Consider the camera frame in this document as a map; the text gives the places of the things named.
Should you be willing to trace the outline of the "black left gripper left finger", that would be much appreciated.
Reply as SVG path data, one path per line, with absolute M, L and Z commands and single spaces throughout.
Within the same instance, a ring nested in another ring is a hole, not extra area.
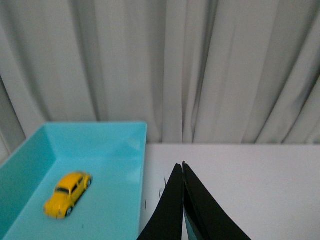
M 183 170 L 176 164 L 159 203 L 139 240 L 181 240 L 183 231 Z

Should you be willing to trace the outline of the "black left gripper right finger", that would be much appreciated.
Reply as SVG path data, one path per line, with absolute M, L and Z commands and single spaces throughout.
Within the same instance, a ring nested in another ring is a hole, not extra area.
M 190 240 L 249 240 L 227 215 L 191 167 L 182 164 L 184 217 Z

